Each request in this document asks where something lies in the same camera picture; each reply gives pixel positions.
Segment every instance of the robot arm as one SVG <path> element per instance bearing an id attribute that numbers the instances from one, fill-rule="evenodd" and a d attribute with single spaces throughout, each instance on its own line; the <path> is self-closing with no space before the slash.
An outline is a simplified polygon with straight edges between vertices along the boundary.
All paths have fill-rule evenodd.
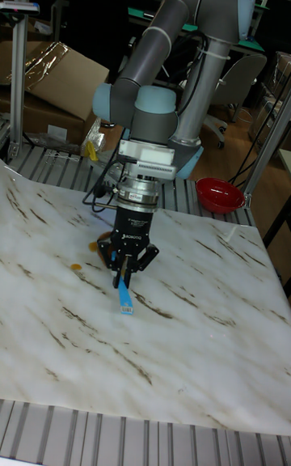
<path id="1" fill-rule="evenodd" d="M 225 59 L 231 45 L 247 37 L 254 5 L 255 0 L 163 0 L 114 86 L 104 83 L 95 93 L 95 114 L 130 131 L 130 140 L 120 143 L 125 174 L 118 186 L 115 226 L 110 236 L 98 240 L 108 268 L 117 272 L 115 287 L 124 263 L 128 286 L 131 273 L 143 270 L 158 253 L 149 239 L 158 204 L 156 179 L 190 174 Z M 208 47 L 189 75 L 178 118 L 175 93 L 150 85 L 186 22 L 199 27 Z"/>

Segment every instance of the white cable tie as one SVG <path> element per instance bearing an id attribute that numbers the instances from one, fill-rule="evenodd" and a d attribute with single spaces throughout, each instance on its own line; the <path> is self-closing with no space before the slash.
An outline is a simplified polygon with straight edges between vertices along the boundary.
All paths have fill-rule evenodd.
<path id="1" fill-rule="evenodd" d="M 220 54 L 211 53 L 211 51 L 204 51 L 203 49 L 200 49 L 200 47 L 198 47 L 197 50 L 198 50 L 200 53 L 208 54 L 209 56 L 213 56 L 213 57 L 215 57 L 215 58 L 218 58 L 218 60 L 230 60 L 230 56 L 220 56 Z"/>
<path id="2" fill-rule="evenodd" d="M 167 34 L 166 31 L 164 31 L 162 28 L 158 28 L 157 26 L 150 26 L 149 28 L 147 28 L 147 29 L 144 31 L 143 36 L 144 36 L 148 31 L 150 31 L 150 29 L 155 29 L 156 31 L 162 32 L 162 34 L 165 35 L 165 37 L 167 38 L 167 40 L 168 40 L 168 42 L 169 42 L 169 47 L 170 47 L 169 52 L 168 52 L 168 54 L 167 54 L 167 58 L 168 58 L 168 56 L 170 55 L 170 52 L 171 52 L 171 38 L 169 37 L 169 35 Z"/>

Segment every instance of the orange object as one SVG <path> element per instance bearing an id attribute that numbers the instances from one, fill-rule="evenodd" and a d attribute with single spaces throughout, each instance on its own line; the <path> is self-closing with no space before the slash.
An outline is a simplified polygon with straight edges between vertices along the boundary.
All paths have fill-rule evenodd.
<path id="1" fill-rule="evenodd" d="M 89 243 L 89 249 L 91 252 L 97 252 L 97 241 L 92 241 L 92 243 Z"/>
<path id="2" fill-rule="evenodd" d="M 82 266 L 78 265 L 78 263 L 74 263 L 73 265 L 70 266 L 72 270 L 82 270 Z"/>

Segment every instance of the yellow object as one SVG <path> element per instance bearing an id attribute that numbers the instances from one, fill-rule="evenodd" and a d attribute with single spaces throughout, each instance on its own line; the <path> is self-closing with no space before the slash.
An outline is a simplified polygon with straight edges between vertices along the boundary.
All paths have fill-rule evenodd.
<path id="1" fill-rule="evenodd" d="M 81 270 L 82 266 L 78 265 L 78 263 L 74 263 L 73 265 L 70 266 L 72 270 Z"/>
<path id="2" fill-rule="evenodd" d="M 92 141 L 87 141 L 84 156 L 89 157 L 93 162 L 97 162 L 98 157 Z"/>

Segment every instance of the red bowl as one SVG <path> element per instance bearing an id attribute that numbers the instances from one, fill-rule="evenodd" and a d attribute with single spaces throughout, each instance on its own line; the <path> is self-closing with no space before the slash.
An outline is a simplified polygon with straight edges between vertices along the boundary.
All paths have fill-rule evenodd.
<path id="1" fill-rule="evenodd" d="M 196 182 L 199 202 L 211 213 L 227 214 L 243 207 L 243 193 L 234 185 L 218 178 L 201 178 Z"/>

